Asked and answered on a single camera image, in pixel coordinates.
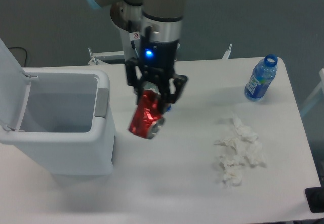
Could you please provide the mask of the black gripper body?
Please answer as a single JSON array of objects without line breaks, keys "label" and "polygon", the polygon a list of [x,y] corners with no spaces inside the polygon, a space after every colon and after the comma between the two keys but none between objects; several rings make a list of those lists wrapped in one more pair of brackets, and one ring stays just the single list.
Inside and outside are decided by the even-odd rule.
[{"label": "black gripper body", "polygon": [[136,74],[142,82],[142,89],[146,82],[151,82],[157,85],[159,90],[159,84],[164,76],[173,77],[177,45],[177,40],[154,42],[144,36],[140,39],[138,57],[129,60],[138,60]]}]

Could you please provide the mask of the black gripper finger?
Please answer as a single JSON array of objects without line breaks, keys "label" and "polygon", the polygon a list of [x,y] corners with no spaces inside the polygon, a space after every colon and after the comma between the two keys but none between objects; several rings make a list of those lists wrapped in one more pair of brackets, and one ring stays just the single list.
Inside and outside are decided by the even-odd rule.
[{"label": "black gripper finger", "polygon": [[170,104],[176,103],[188,82],[186,75],[173,74],[173,77],[163,77],[159,84],[160,101],[159,110],[165,113]]},{"label": "black gripper finger", "polygon": [[142,89],[142,82],[141,80],[138,79],[136,74],[137,65],[138,65],[138,60],[125,61],[127,85],[133,87],[134,93],[137,95],[137,100],[140,100],[143,89]]}]

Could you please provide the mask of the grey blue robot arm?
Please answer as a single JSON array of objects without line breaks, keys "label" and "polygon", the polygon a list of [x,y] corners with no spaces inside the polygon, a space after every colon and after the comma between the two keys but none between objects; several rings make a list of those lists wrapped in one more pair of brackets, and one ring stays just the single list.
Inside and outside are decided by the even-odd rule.
[{"label": "grey blue robot arm", "polygon": [[165,113],[187,82],[174,70],[186,0],[87,1],[96,8],[111,6],[111,19],[121,31],[127,84],[138,99],[147,83],[156,85],[158,110]]}]

